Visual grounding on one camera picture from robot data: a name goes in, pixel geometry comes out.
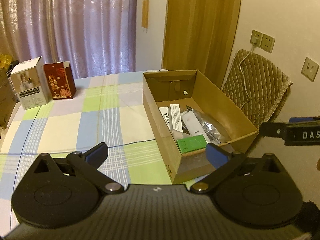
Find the person's right hand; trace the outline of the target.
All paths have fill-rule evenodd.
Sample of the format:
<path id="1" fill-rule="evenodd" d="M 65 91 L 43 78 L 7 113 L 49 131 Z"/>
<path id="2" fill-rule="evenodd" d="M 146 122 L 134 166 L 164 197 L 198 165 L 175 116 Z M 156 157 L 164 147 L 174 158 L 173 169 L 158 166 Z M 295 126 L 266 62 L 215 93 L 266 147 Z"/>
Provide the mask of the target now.
<path id="1" fill-rule="evenodd" d="M 316 168 L 317 168 L 318 171 L 320 171 L 320 158 L 319 158 L 318 161 L 317 161 Z"/>

